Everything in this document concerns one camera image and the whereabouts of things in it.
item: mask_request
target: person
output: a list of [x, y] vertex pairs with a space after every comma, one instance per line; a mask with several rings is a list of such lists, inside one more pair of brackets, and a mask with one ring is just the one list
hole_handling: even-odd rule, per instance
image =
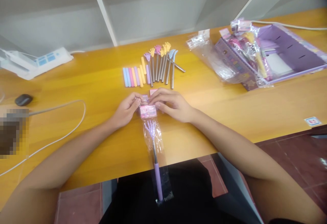
[[[17, 186], [0, 213], [0, 223], [53, 223], [60, 188], [109, 135], [127, 125], [142, 95], [132, 93], [104, 123], [52, 153]], [[160, 88], [150, 105], [200, 130], [245, 176], [265, 223], [326, 222], [326, 216], [287, 172], [242, 135], [191, 107], [176, 91]], [[243, 223], [223, 213], [212, 198], [210, 176], [201, 164], [186, 161], [169, 168], [174, 197], [158, 206], [149, 172], [119, 179], [116, 194], [100, 223]]]

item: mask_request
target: computer mouse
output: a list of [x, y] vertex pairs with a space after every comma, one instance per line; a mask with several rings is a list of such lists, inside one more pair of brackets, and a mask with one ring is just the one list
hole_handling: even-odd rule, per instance
[[23, 106], [27, 106], [32, 100], [33, 100], [32, 96], [28, 94], [22, 94], [15, 99], [15, 103], [17, 106], [23, 107]]

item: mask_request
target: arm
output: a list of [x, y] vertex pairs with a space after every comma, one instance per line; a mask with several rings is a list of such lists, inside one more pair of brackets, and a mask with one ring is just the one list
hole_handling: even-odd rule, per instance
[[[169, 102], [171, 107], [162, 101]], [[245, 175], [264, 222], [284, 218], [307, 224], [325, 223], [326, 216], [305, 191], [276, 161], [248, 139], [192, 108], [175, 91], [157, 90], [151, 104], [173, 118], [197, 127]]]
[[41, 162], [14, 190], [0, 213], [0, 223], [53, 223], [62, 185], [100, 143], [129, 123], [142, 101], [142, 95], [132, 93], [109, 120], [67, 142]]

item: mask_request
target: red tile floor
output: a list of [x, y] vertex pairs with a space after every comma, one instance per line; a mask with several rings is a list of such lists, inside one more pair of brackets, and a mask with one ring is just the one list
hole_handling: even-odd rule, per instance
[[[327, 139], [308, 135], [327, 134], [326, 128], [291, 134], [256, 145], [275, 159], [327, 214]], [[211, 156], [198, 160], [210, 173], [213, 197], [227, 193]], [[101, 190], [102, 184], [98, 183], [62, 192], [54, 224], [99, 223], [102, 216]]]

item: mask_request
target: hand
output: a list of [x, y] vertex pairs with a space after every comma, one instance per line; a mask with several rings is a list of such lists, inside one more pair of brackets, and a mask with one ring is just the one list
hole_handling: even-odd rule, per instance
[[195, 109], [191, 107], [182, 95], [176, 91], [159, 88], [150, 98], [150, 104], [183, 123], [190, 123], [194, 118]]
[[115, 114], [109, 119], [109, 122], [119, 129], [127, 125], [133, 117], [134, 112], [139, 105], [146, 105], [141, 94], [133, 92], [124, 99], [118, 106]]

